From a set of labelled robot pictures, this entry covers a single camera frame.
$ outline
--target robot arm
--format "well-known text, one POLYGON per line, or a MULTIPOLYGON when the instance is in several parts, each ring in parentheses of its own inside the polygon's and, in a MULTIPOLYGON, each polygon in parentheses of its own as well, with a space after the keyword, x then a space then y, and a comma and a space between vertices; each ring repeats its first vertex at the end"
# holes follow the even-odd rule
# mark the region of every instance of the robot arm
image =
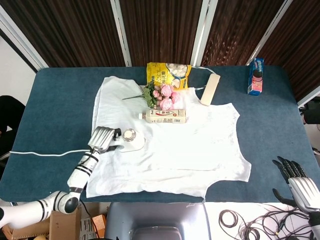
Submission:
POLYGON ((278 190, 272 189, 275 197, 283 204, 298 207, 302 212, 308 214, 309 225, 316 239, 320 240, 320 192, 314 181, 307 177, 300 164, 289 161, 280 156, 272 162, 279 168, 285 182, 292 193, 292 199, 283 198, 278 190))
POLYGON ((47 219, 52 210, 64 214, 72 213, 78 206, 93 170, 100 160, 100 154, 115 150, 110 146, 121 135, 121 130, 98 126, 88 143, 91 150, 86 152, 67 181, 69 193, 56 191, 48 197, 19 206, 0 207, 0 228, 10 224, 12 228, 24 228, 47 219))

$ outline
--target green stem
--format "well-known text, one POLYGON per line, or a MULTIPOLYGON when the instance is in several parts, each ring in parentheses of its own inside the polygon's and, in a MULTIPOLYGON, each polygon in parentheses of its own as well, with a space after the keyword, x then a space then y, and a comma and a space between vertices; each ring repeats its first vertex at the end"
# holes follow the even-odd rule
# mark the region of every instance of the green stem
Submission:
POLYGON ((139 96, 132 96, 132 97, 127 97, 127 98, 123 98, 122 100, 127 100, 127 99, 136 99, 136 98, 143 98, 144 95, 139 95, 139 96))

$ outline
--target blue table surface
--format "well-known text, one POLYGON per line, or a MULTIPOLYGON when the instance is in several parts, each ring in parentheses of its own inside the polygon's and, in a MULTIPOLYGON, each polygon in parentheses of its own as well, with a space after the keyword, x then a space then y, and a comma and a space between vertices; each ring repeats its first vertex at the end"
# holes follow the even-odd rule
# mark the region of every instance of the blue table surface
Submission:
MULTIPOLYGON (((232 103, 239 112, 236 131, 241 152, 252 164, 249 182, 219 181, 207 190, 207 202, 276 202, 272 188, 290 191, 272 159, 282 156, 301 163, 319 185, 320 169, 302 124, 285 71, 265 66, 263 92, 247 95, 249 67, 213 66, 221 76, 212 104, 232 103)), ((202 87, 210 72, 192 69, 190 87, 202 87)), ((95 96, 104 77, 117 76, 146 84, 145 67, 46 68, 36 74, 13 146, 14 151, 43 154, 87 148, 95 96)), ((201 98, 203 90, 196 91, 201 98)), ((29 202, 54 191, 68 191, 67 180, 82 153, 63 157, 13 154, 0 182, 0 198, 29 202)), ((202 202, 201 197, 164 192, 121 193, 81 198, 87 202, 202 202)))

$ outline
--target white cloth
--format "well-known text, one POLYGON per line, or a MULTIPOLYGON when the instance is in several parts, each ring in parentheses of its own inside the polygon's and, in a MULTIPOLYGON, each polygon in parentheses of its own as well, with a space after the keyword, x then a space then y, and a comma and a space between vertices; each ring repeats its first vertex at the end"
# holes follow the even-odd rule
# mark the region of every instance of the white cloth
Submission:
POLYGON ((187 123, 148 123, 138 119, 148 106, 137 96, 142 89, 134 80, 106 77, 93 110, 92 131, 97 126, 135 129, 146 139, 143 149, 101 155, 86 189, 86 196, 118 193, 166 192, 205 197, 220 180, 249 180, 251 164, 242 156, 234 106, 204 106, 194 88, 179 91, 179 108, 187 123))

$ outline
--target brown curtain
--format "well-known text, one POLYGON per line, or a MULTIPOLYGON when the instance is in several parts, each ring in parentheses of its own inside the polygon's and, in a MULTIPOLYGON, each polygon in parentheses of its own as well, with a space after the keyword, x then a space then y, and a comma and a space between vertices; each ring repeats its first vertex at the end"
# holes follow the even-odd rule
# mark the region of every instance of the brown curtain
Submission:
POLYGON ((109 0, 0 0, 50 67, 124 66, 109 0))
POLYGON ((294 0, 259 56, 286 70, 297 101, 320 86, 320 1, 294 0))
POLYGON ((120 0, 133 66, 190 64, 202 0, 120 0))
POLYGON ((201 65, 245 65, 282 3, 219 0, 201 65))

